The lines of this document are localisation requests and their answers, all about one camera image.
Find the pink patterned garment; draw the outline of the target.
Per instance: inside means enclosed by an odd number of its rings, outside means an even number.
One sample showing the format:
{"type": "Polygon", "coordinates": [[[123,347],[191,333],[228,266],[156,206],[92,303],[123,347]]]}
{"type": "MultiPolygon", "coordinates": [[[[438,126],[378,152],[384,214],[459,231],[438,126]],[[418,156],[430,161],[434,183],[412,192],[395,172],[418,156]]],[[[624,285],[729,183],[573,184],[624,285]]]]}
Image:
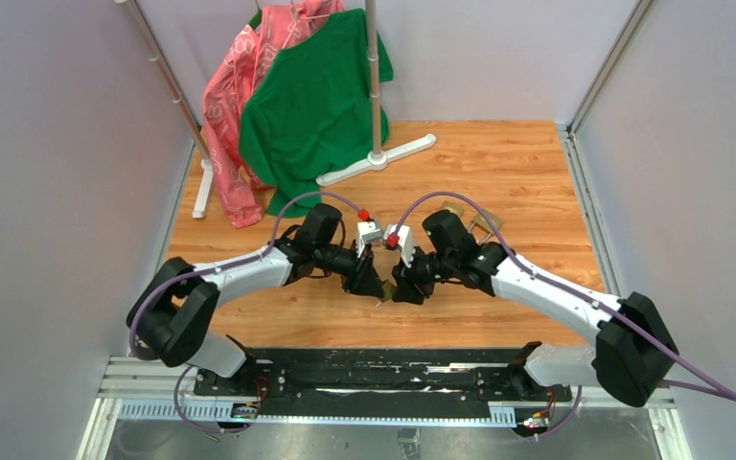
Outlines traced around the pink patterned garment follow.
{"type": "Polygon", "coordinates": [[[239,32],[202,98],[204,133],[214,187],[224,215],[236,228],[264,217],[254,192],[266,187],[240,153],[241,119],[279,52],[297,45],[342,12],[339,1],[291,1],[265,6],[239,32]]]}

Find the green t-shirt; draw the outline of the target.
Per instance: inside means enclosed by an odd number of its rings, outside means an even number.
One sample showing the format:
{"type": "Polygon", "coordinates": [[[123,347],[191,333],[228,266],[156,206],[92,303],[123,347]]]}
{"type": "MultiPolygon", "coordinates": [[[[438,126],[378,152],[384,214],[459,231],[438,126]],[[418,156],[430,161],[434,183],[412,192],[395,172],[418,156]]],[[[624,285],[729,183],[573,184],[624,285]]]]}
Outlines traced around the green t-shirt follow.
{"type": "Polygon", "coordinates": [[[336,12],[310,38],[278,53],[241,115],[239,149],[274,195],[272,216],[304,216],[319,175],[373,148],[366,13],[336,12]]]}

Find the white clothes rack stand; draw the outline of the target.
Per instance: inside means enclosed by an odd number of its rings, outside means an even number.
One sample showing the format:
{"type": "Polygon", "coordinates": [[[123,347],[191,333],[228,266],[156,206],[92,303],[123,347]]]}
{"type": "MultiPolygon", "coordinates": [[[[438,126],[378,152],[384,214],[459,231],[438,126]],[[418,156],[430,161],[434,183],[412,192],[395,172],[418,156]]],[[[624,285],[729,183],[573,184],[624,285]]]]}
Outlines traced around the white clothes rack stand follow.
{"type": "MultiPolygon", "coordinates": [[[[137,31],[141,42],[149,52],[148,61],[151,62],[162,77],[169,90],[172,103],[178,107],[180,114],[189,129],[193,139],[193,149],[200,153],[200,166],[202,176],[200,178],[195,205],[192,211],[194,219],[207,217],[211,192],[214,183],[214,169],[206,141],[200,133],[199,121],[186,101],[182,88],[179,85],[173,70],[163,55],[162,49],[145,17],[140,5],[136,1],[120,1],[118,3],[124,8],[132,26],[137,31]]],[[[366,38],[367,38],[367,62],[370,66],[370,91],[371,101],[371,139],[372,150],[368,152],[364,160],[336,172],[322,174],[316,178],[321,187],[331,186],[357,175],[370,171],[381,171],[390,163],[401,160],[415,153],[427,150],[436,143],[436,136],[429,133],[421,138],[412,140],[398,147],[385,150],[382,147],[381,136],[381,90],[380,90],[380,57],[379,39],[377,30],[377,5],[374,1],[364,3],[366,11],[366,38]]]]}

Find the brass padlock with steel shackle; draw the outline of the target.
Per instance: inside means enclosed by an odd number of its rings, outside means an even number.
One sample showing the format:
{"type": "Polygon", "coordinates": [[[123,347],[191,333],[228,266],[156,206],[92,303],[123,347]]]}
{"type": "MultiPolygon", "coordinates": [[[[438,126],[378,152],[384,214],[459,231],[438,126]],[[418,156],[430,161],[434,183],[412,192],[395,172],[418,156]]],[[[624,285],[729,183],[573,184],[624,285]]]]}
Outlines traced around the brass padlock with steel shackle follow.
{"type": "Polygon", "coordinates": [[[467,230],[475,242],[484,244],[496,238],[503,226],[503,220],[495,214],[477,212],[470,220],[467,230]]]}

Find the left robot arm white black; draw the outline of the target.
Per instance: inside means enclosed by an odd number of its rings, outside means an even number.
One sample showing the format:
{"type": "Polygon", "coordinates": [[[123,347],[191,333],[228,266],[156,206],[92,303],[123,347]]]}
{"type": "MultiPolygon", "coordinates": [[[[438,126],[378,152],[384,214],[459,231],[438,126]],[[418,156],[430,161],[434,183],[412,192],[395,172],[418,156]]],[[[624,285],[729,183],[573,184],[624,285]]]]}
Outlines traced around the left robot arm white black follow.
{"type": "Polygon", "coordinates": [[[341,212],[318,203],[302,223],[252,253],[205,264],[165,261],[127,315],[133,356],[168,367],[193,365],[218,375],[229,394],[247,394],[255,383],[254,359],[237,339],[211,332],[216,310],[258,291],[330,275],[340,277],[347,293],[382,298],[371,245],[383,230],[365,211],[358,218],[356,237],[347,242],[341,212]]]}

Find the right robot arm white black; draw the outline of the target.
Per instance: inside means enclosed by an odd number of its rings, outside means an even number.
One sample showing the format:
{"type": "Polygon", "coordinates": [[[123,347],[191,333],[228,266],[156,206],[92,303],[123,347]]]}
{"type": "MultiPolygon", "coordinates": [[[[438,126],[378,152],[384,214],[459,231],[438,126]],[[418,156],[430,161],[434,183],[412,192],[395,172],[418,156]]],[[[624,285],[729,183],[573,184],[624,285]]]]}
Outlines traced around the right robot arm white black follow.
{"type": "Polygon", "coordinates": [[[400,250],[394,301],[421,305],[438,284],[456,282],[513,300],[564,323],[584,346],[525,346],[509,374],[515,396],[533,400],[547,386],[599,386],[632,407],[643,406],[672,368],[678,348],[655,303],[589,290],[548,272],[499,242],[479,243],[459,217],[440,210],[423,222],[434,249],[425,253],[408,226],[392,224],[385,243],[400,250]]]}

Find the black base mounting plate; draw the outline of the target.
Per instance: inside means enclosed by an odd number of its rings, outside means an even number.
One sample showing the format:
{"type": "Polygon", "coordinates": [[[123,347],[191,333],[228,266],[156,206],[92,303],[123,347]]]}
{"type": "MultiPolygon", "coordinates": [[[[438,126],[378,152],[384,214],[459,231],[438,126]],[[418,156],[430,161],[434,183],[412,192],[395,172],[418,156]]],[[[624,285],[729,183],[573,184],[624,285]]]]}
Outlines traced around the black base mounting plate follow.
{"type": "Polygon", "coordinates": [[[516,348],[253,348],[231,378],[200,369],[191,395],[261,402],[261,420],[515,426],[572,403],[516,348]]]}

